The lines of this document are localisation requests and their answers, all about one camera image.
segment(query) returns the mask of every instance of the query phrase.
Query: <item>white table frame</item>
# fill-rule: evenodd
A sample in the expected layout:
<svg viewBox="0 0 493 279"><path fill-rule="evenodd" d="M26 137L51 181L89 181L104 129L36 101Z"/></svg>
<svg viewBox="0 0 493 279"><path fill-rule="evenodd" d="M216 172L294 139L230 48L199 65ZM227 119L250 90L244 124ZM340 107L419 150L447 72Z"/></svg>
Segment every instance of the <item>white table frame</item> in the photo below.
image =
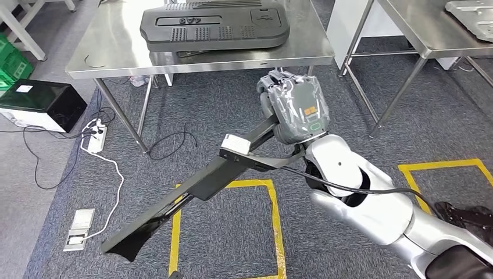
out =
<svg viewBox="0 0 493 279"><path fill-rule="evenodd" d="M41 10L43 5L47 2L65 2L71 12L75 12L76 6L72 0L36 0L36 1L19 1L19 5L26 11L26 15L18 21L12 12L7 9L4 4L0 3L0 18L11 29L12 33L7 37L20 51L30 51L36 59L40 61L46 61L46 53L40 48L40 46L33 40L31 35L26 31L26 27L33 20L34 16Z"/></svg>

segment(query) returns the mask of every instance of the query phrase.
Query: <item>power strip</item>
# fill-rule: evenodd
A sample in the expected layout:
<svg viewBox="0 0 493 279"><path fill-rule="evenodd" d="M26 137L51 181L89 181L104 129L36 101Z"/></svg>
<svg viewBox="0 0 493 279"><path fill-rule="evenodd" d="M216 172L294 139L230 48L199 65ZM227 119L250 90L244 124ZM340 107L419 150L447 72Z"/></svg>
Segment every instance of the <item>power strip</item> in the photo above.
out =
<svg viewBox="0 0 493 279"><path fill-rule="evenodd" d="M98 119L96 121L96 126L94 126L92 130L95 133L93 133L91 139L89 140L89 146L87 146L87 151L96 154L98 152L103 151L108 127L101 123L101 119Z"/></svg>

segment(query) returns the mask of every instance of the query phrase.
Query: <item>black cable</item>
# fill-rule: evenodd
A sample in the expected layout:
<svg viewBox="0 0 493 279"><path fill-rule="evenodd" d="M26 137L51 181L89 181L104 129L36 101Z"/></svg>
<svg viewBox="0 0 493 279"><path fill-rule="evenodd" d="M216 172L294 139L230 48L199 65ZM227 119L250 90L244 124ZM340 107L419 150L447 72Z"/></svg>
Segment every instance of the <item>black cable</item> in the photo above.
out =
<svg viewBox="0 0 493 279"><path fill-rule="evenodd" d="M180 145L178 146L178 148L176 148L175 150L173 150L171 153L169 153L168 155L165 155L165 156L162 156L161 158L156 158L156 157L153 157L152 156L152 150L154 149L154 147L156 147L160 142L164 141L165 139L171 137L171 136L174 136L174 135L178 135L178 134L183 134L183 139L180 143ZM197 144L197 139L195 138L195 136L192 134L192 133L189 133L187 132L187 124L185 123L185 127L183 129L183 132L176 132L176 133L172 133L172 134L169 134L167 136L165 136L164 138L156 141L152 146L151 148L149 148L149 157L152 159L152 160L155 160L155 161L160 161L160 160L164 160L166 158L168 158L169 156L175 154L182 146L183 144L185 143L185 138L186 138L186 135L190 135L192 136L192 138L194 139L195 141L195 148L197 148L198 144Z"/></svg>
<svg viewBox="0 0 493 279"><path fill-rule="evenodd" d="M311 180L317 181L317 182L322 183L324 185L327 185L329 187L333 187L333 188L336 188L336 189L339 189L339 190L349 191L349 192L353 192L353 193L357 193L357 194L383 195L383 194L395 194L395 193L411 193L413 195L416 195L424 203L426 203L426 205L428 205L428 207L430 208L430 210L433 211L433 214L435 214L439 219L441 219L441 215L438 214L438 212L435 209L435 207L433 206L433 204L430 201L428 201L428 199L426 199L420 192L415 191L413 189L408 189L408 188L394 188L394 189L388 189L388 190L355 189L355 188L346 187L346 186L342 186L342 185L338 185L338 184L334 184L334 183L328 182L326 180L323 180L321 178L318 178L318 177L313 176L313 175L308 174L308 173L304 173L304 172L302 172L300 170L293 169L291 167L284 166L284 167L281 167L281 169L286 170L286 171L289 171L289 172L292 172L292 173L295 173L295 174L298 174L300 176L304 176L306 178L309 178Z"/></svg>
<svg viewBox="0 0 493 279"><path fill-rule="evenodd" d="M128 77L128 78L127 78L127 80L126 80L126 81L124 81L124 82L122 82L122 83L117 83L116 81L112 81L112 80L110 80L110 79L108 79L108 78L105 78L105 79L103 79L103 80L104 80L104 81L109 81L110 83L113 83L113 84L123 85L123 84L125 84L125 83L128 83L128 82L130 81L130 78L131 78L131 77Z"/></svg>
<svg viewBox="0 0 493 279"><path fill-rule="evenodd" d="M105 109L109 109L109 110L113 113L113 115L110 117L110 116L109 116L109 114L108 114L108 112L106 112L106 111L105 111ZM106 115L106 117L107 117L109 120L108 120L108 121L103 121L103 119L102 119L102 118L100 118L100 113L104 113L104 115ZM93 113L93 114L91 115L91 118L93 118L96 114L97 114L97 117L96 117L96 118L97 118L97 119L101 119L101 124L109 124L109 123L111 123L111 122L115 119L115 117L116 117L116 113L115 113L115 111L114 111L112 108L108 107L108 106L104 106L104 107L100 108L100 109L98 110L98 112L95 112L95 113Z"/></svg>
<svg viewBox="0 0 493 279"><path fill-rule="evenodd" d="M34 151L33 151L33 150L29 147L29 145L27 144L27 141L26 141L26 133L25 133L27 128L28 128L28 127L25 127L25 128L23 129L22 138L24 139L24 144L25 144L25 146L26 146L27 150L29 150L29 152L30 152L30 153L31 153L34 157L36 157L36 167L34 168L34 182L36 183L36 186L37 186L37 187L39 187L39 188L41 188L41 189L43 189L43 190L51 190L51 189L55 189L56 187L60 186L60 184L61 184L61 183L63 183L63 182L64 182L64 181L65 181L65 180L69 177L69 175L70 175L70 174L72 174L72 172L73 172L73 170L75 169L76 164L77 164L78 152L79 152L79 149L80 149L80 148L77 148L77 150L76 150L76 159L75 159L74 165L72 165L72 168L69 170L69 172L67 173L67 175L66 175L66 176L65 176L62 180L60 180L60 182L59 182L58 184L56 184L55 186L45 188L45 187L41 186L41 185L38 183L38 165L39 165L39 163L40 163L40 158L38 157L38 155L36 155L36 153L34 153ZM91 135L90 135L90 134L88 134L88 135L84 135L84 136L82 136L82 137L81 137L81 140L82 140L82 138L84 138L84 137L88 137L88 136L91 136Z"/></svg>
<svg viewBox="0 0 493 279"><path fill-rule="evenodd" d="M0 131L0 133L22 133L24 132L23 130L19 131ZM28 133L39 133L39 132L44 132L44 130L35 130L35 131L26 131Z"/></svg>
<svg viewBox="0 0 493 279"><path fill-rule="evenodd" d="M99 114L100 113L104 113L108 117L108 121L101 121L101 123L108 125L109 123L111 123L112 121L114 121L114 119L116 117L116 113L110 107L107 107L107 106L106 107L101 107L101 101L102 101L101 92L98 90L98 96L96 97L96 103L97 103L97 107L98 107L98 112L92 114L92 116L95 115L95 114L98 114L98 119L100 119L99 118ZM105 111L105 109L109 109L111 112L113 112L113 116L110 117L109 114L108 114L108 112ZM78 134L75 134L75 135L69 135L69 136L64 135L63 133L60 133L60 132L56 132L58 135L61 136L61 138L58 137L56 134L52 133L52 131L48 131L45 128L40 127L40 126L32 126L32 125L31 126L26 126L26 127L24 127L24 129L19 130L19 131L0 131L0 133L22 133L24 144L25 144L27 150L29 150L29 152L34 157L36 157L36 167L34 168L34 182L36 183L36 186L37 187L39 187L41 189L44 189L44 190L50 190L50 189L54 189L54 188L58 187L73 172L73 170L75 168L75 165L77 164L78 153L79 153L79 149L80 148L77 148L77 151L76 151L76 160L74 162L74 165L70 169L70 171L67 173L67 175L58 184L56 184L55 186L53 186L53 187L43 187L43 186L39 185L39 183L38 183L38 165L39 165L39 162L40 162L40 158L38 157L38 155L36 155L36 153L33 152L33 150L29 147L29 145L27 144L27 141L26 141L26 133L40 133L40 132L47 132L49 135L51 135L52 137L54 137L56 139L59 139L59 140L63 140L63 139L64 140L71 140L71 139L74 139L74 138L78 138L80 136L82 136L81 137L81 140L82 140L82 138L85 138L87 136L91 136L92 133L93 133L93 131L92 130L85 130L85 131L83 131L81 133L78 133Z"/></svg>

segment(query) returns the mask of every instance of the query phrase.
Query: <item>metal table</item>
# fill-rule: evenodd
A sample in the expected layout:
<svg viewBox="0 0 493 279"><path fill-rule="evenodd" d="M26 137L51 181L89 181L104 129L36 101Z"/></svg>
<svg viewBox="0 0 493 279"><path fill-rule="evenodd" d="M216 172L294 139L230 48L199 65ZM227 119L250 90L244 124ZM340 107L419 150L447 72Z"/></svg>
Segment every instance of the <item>metal table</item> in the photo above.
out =
<svg viewBox="0 0 493 279"><path fill-rule="evenodd" d="M284 5L290 22L288 41L272 49L214 51L178 58L175 53L149 53L140 34L144 10L164 4L163 0L112 0L102 3L67 65L74 79L93 78L116 114L145 153L140 137L153 75L197 71L239 70L330 64L334 52L320 19L308 0L276 0ZM130 124L103 78L151 75L138 131Z"/></svg>
<svg viewBox="0 0 493 279"><path fill-rule="evenodd" d="M493 55L493 44L478 40L472 33L458 22L454 16L445 10L445 4L450 0L378 0L379 4L399 27L400 31L413 45L415 51L395 51L383 53L355 53L356 44L366 18L370 13L374 0L368 0L363 17L353 37L348 54L342 65L340 76L347 71L353 79L360 96L365 102L372 118L376 122L370 136L386 121L395 105L406 92L408 86L418 75L428 59L465 57L478 73L493 87L493 80L469 56ZM364 56L419 54L413 70L401 85L392 102L387 106L381 117L377 115L363 88L349 67L352 58Z"/></svg>

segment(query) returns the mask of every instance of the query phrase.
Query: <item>white label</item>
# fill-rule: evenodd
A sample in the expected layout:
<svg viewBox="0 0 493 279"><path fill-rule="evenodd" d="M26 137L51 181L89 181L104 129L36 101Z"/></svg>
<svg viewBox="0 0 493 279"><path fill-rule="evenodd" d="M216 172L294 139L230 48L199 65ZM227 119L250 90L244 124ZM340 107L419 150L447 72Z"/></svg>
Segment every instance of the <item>white label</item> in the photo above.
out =
<svg viewBox="0 0 493 279"><path fill-rule="evenodd" d="M226 134L221 147L231 149L244 155L248 155L248 152L250 151L250 144L250 141L248 141L247 139L240 138L231 134Z"/></svg>
<svg viewBox="0 0 493 279"><path fill-rule="evenodd" d="M21 85L17 88L17 92L28 93L31 90L32 85Z"/></svg>

